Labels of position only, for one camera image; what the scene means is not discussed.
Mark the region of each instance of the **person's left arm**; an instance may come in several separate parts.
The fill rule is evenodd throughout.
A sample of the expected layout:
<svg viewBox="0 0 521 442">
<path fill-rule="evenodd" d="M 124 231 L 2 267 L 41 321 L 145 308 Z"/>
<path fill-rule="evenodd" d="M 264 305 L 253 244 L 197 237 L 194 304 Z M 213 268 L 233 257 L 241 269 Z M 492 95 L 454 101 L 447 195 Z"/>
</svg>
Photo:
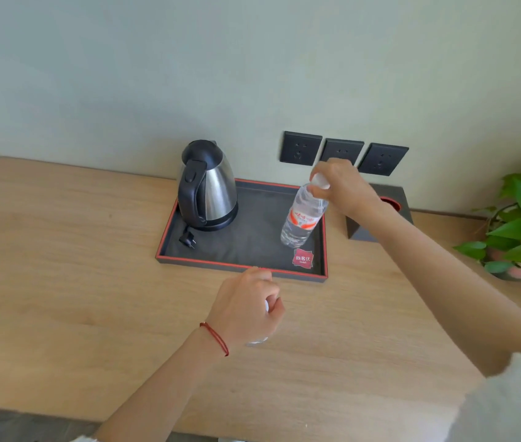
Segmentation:
<svg viewBox="0 0 521 442">
<path fill-rule="evenodd" d="M 285 313 L 278 294 L 270 271 L 251 268 L 221 284 L 206 322 L 230 351 L 264 339 Z M 269 313 L 265 300 L 272 305 Z M 211 333 L 197 328 L 93 437 L 100 442 L 166 440 L 195 387 L 224 356 Z"/>
</svg>

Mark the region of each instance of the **wall outlet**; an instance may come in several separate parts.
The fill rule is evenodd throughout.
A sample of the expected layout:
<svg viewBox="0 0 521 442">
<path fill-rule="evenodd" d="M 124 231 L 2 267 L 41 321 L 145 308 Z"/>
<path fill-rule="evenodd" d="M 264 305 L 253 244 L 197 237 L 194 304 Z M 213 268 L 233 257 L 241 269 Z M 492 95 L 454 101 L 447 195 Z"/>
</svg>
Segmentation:
<svg viewBox="0 0 521 442">
<path fill-rule="evenodd" d="M 359 172 L 388 177 L 406 152 L 408 152 L 407 147 L 372 142 L 365 158 L 359 165 Z"/>
<path fill-rule="evenodd" d="M 307 135 L 305 133 L 283 132 L 281 147 L 281 163 L 314 165 L 318 149 L 322 143 L 322 136 Z"/>
<path fill-rule="evenodd" d="M 329 158 L 341 158 L 355 164 L 364 145 L 365 143 L 363 141 L 333 140 L 332 138 L 326 138 L 320 161 L 328 161 Z"/>
</svg>

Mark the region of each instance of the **red and white label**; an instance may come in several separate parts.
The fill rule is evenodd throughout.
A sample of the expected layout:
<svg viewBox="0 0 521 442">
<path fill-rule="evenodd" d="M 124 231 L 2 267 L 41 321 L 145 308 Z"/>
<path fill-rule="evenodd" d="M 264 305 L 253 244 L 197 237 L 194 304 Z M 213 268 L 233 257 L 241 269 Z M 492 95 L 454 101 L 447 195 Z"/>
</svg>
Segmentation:
<svg viewBox="0 0 521 442">
<path fill-rule="evenodd" d="M 297 267 L 310 269 L 312 261 L 314 260 L 314 253 L 311 251 L 304 251 L 299 248 L 294 251 L 293 264 Z"/>
<path fill-rule="evenodd" d="M 316 228 L 316 225 L 320 221 L 320 217 L 310 217 L 309 215 L 301 214 L 301 212 L 293 208 L 289 210 L 289 219 L 295 226 L 309 230 Z"/>
</svg>

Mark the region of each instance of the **white bottle cap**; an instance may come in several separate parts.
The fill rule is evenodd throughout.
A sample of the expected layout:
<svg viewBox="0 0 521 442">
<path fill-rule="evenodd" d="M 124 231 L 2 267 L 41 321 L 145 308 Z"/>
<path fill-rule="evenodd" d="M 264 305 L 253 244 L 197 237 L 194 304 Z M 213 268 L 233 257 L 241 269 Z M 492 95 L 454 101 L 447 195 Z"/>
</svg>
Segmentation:
<svg viewBox="0 0 521 442">
<path fill-rule="evenodd" d="M 328 182 L 326 177 L 324 177 L 324 175 L 322 175 L 320 172 L 314 174 L 314 177 L 312 178 L 311 183 L 322 189 L 330 188 L 330 183 Z"/>
</svg>

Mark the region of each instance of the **hand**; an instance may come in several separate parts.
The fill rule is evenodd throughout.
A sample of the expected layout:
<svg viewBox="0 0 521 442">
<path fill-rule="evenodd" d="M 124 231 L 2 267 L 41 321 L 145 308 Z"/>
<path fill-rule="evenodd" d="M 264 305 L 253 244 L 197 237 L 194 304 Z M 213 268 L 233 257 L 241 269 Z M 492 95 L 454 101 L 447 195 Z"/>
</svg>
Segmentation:
<svg viewBox="0 0 521 442">
<path fill-rule="evenodd" d="M 317 199 L 328 200 L 341 213 L 359 223 L 374 211 L 391 208 L 348 160 L 330 158 L 327 162 L 321 161 L 312 169 L 309 179 L 318 172 L 328 180 L 330 188 L 320 189 L 311 184 L 309 192 Z"/>
<path fill-rule="evenodd" d="M 265 300 L 269 302 L 269 313 Z M 221 284 L 205 321 L 232 350 L 271 335 L 284 315 L 279 286 L 273 282 L 271 272 L 252 267 Z"/>
</svg>

